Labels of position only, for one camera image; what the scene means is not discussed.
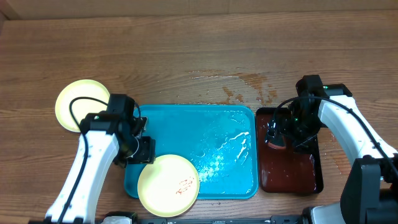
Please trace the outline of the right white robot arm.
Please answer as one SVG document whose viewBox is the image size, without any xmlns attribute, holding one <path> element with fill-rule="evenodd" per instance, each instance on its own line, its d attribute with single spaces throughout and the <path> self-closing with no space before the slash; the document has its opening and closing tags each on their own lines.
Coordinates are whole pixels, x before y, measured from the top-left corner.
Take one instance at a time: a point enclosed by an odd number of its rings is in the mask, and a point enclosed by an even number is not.
<svg viewBox="0 0 398 224">
<path fill-rule="evenodd" d="M 320 128 L 328 128 L 351 163 L 340 201 L 306 208 L 301 215 L 278 216 L 279 223 L 397 223 L 397 150 L 371 127 L 348 88 L 325 85 L 319 75 L 305 75 L 297 96 L 283 101 L 289 115 L 274 109 L 264 143 L 285 149 L 291 143 L 308 153 Z"/>
</svg>

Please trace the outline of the red black sponge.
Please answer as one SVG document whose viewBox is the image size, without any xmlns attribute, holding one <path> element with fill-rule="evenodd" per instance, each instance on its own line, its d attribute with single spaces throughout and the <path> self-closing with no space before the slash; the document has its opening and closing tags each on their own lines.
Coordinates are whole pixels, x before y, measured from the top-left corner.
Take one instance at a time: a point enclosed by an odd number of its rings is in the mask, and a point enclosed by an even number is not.
<svg viewBox="0 0 398 224">
<path fill-rule="evenodd" d="M 283 137 L 267 139 L 266 144 L 269 147 L 277 150 L 284 150 L 287 148 Z"/>
</svg>

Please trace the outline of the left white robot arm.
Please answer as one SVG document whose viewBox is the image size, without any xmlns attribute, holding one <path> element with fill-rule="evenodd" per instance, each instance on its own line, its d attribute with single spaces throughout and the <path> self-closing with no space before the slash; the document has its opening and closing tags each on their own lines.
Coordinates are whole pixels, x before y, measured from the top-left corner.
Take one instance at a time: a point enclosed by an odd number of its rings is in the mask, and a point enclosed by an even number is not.
<svg viewBox="0 0 398 224">
<path fill-rule="evenodd" d="M 147 118 L 133 98 L 112 94 L 106 110 L 89 113 L 76 125 L 78 150 L 63 188 L 43 223 L 95 223 L 98 199 L 111 164 L 151 164 L 155 140 L 143 136 Z"/>
</svg>

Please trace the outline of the yellow plate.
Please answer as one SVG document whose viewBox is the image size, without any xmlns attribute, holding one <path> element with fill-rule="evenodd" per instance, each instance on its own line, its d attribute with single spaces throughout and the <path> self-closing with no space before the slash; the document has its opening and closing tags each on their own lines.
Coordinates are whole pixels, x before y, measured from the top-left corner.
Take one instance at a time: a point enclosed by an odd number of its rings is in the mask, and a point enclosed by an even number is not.
<svg viewBox="0 0 398 224">
<path fill-rule="evenodd" d="M 108 103 L 110 93 L 103 84 L 95 80 L 77 80 L 66 86 L 57 97 L 55 115 L 60 125 L 68 131 L 80 132 L 72 119 L 69 105 L 73 99 L 82 96 Z M 72 112 L 76 120 L 80 122 L 88 113 L 99 113 L 106 110 L 106 107 L 106 105 L 94 100 L 81 99 L 73 103 Z"/>
<path fill-rule="evenodd" d="M 186 158 L 167 154 L 143 168 L 137 193 L 144 208 L 159 217 L 176 217 L 195 203 L 200 189 L 198 172 Z"/>
</svg>

